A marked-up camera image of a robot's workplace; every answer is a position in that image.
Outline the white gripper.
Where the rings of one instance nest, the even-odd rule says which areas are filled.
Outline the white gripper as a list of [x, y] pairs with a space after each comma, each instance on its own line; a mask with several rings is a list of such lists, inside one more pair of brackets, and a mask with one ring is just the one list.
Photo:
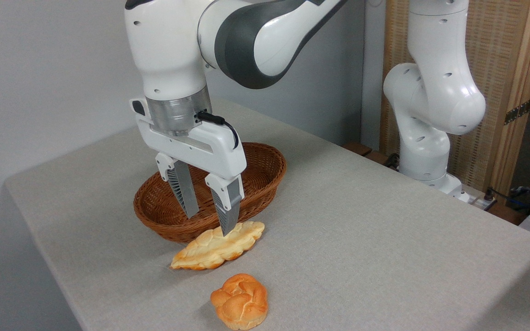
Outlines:
[[222, 235], [227, 236], [238, 222], [244, 199], [239, 174], [247, 166], [242, 145], [235, 143], [233, 132], [227, 126], [204, 121], [186, 136], [168, 136], [153, 127], [146, 100], [131, 99], [130, 104], [144, 142], [160, 152], [156, 165], [162, 179], [168, 182], [188, 218], [199, 212], [188, 164], [210, 173], [205, 182], [212, 190]]

